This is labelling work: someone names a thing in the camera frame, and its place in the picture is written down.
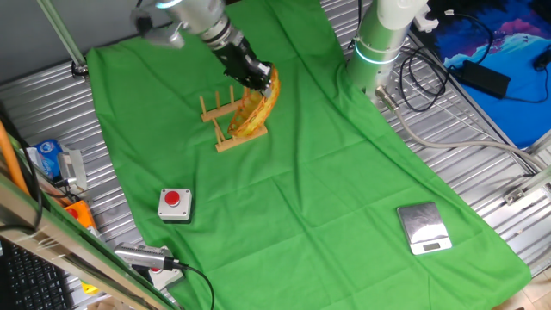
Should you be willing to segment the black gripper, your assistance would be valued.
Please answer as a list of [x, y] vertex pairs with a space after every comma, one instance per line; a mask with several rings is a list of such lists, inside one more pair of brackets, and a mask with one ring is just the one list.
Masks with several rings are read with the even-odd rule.
[[225, 67], [224, 74], [262, 96], [269, 94], [273, 64], [254, 61], [256, 54], [244, 37], [219, 40], [212, 44], [212, 52]]

